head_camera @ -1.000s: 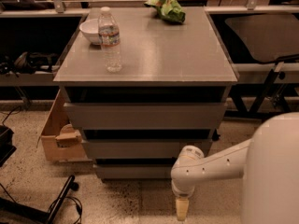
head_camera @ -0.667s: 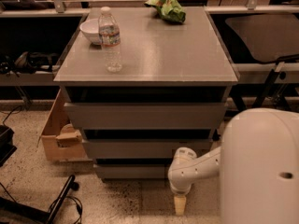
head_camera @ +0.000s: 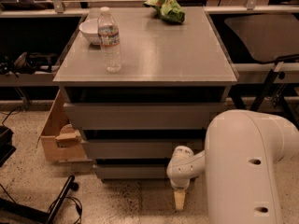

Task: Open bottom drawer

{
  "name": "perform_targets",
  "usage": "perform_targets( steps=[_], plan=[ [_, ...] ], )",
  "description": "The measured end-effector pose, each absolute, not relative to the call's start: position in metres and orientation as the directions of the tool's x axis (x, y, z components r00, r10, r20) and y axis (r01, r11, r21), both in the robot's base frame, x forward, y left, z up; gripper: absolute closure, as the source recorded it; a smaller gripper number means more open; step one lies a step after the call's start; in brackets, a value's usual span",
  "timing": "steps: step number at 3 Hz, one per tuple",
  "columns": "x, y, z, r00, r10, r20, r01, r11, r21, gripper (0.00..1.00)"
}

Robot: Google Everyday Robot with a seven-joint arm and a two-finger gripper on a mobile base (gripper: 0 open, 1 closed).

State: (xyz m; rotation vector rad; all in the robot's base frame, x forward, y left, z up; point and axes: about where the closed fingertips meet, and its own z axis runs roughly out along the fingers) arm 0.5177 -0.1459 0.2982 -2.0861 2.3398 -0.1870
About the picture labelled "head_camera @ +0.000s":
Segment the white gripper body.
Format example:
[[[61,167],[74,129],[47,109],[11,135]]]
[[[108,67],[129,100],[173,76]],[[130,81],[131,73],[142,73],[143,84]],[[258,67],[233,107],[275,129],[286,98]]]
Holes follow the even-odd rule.
[[[186,190],[190,180],[205,171],[206,153],[194,154],[189,147],[177,146],[166,168],[170,185],[174,190]]]

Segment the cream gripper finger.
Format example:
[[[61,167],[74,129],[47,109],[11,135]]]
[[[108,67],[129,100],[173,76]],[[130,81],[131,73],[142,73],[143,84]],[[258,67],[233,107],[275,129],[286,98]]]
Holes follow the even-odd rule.
[[[182,211],[184,209],[185,197],[186,197],[185,190],[182,189],[174,190],[175,207],[178,211]]]

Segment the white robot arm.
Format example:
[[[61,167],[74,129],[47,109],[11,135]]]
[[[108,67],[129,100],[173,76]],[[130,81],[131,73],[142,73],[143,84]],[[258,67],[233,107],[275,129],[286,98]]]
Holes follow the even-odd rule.
[[[190,180],[206,175],[209,224],[282,224],[273,165],[299,152],[299,130],[283,117],[229,110],[214,118],[198,154],[175,148],[166,173],[175,207]]]

